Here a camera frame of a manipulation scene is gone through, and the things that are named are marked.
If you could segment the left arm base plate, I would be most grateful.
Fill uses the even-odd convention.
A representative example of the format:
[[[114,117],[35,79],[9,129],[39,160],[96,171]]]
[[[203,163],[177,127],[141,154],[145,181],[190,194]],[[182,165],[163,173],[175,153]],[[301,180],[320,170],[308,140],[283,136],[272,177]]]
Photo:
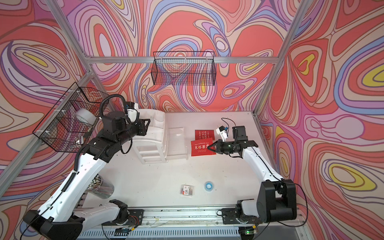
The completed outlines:
[[[105,222],[102,225],[137,227],[143,222],[144,212],[143,209],[128,209],[126,214],[119,214],[116,220]]]

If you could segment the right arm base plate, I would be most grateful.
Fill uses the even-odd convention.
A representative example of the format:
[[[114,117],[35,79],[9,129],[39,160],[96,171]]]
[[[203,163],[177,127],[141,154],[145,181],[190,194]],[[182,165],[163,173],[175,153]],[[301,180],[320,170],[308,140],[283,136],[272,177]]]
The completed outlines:
[[[217,211],[217,215],[222,217],[224,225],[235,225],[235,224],[252,224],[258,226],[263,222],[257,216],[245,215],[241,210],[237,208],[223,208]]]

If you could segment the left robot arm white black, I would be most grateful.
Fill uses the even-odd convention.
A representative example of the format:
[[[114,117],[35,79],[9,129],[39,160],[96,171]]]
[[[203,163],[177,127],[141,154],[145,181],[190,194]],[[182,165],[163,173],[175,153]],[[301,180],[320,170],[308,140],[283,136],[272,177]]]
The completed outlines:
[[[75,213],[80,198],[98,173],[127,141],[145,136],[150,119],[141,119],[137,110],[100,115],[103,129],[75,156],[74,169],[55,193],[38,210],[23,217],[28,227],[49,240],[75,240],[83,232],[106,222],[124,224],[129,219],[128,206],[119,200],[88,211]]]

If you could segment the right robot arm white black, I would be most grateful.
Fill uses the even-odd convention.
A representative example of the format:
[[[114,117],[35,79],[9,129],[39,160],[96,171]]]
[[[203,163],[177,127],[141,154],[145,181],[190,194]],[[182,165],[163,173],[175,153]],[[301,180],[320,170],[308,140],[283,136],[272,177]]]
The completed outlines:
[[[220,155],[243,159],[258,177],[257,199],[238,200],[234,209],[222,209],[224,224],[259,224],[290,221],[297,218],[296,185],[285,180],[273,169],[261,153],[258,144],[249,140],[245,126],[232,127],[234,140],[228,142],[228,128],[216,129],[220,139],[208,146],[208,150]]]

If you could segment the red postcard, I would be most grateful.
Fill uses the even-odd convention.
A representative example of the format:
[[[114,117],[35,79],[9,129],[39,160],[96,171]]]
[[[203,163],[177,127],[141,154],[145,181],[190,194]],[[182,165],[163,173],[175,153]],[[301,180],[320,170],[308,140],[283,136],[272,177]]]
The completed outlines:
[[[214,130],[195,130],[195,140],[210,139],[215,140]]]
[[[211,144],[213,144],[212,138],[191,141],[191,156],[198,157],[215,155],[215,152],[208,149],[208,146]]]

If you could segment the white plastic drawer organizer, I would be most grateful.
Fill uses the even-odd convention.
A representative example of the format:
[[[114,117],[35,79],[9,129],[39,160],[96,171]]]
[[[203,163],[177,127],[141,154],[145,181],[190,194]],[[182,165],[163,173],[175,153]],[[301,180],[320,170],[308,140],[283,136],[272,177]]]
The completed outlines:
[[[168,126],[166,114],[159,110],[139,109],[141,119],[150,119],[145,136],[136,136],[133,150],[142,164],[166,163],[168,154]]]

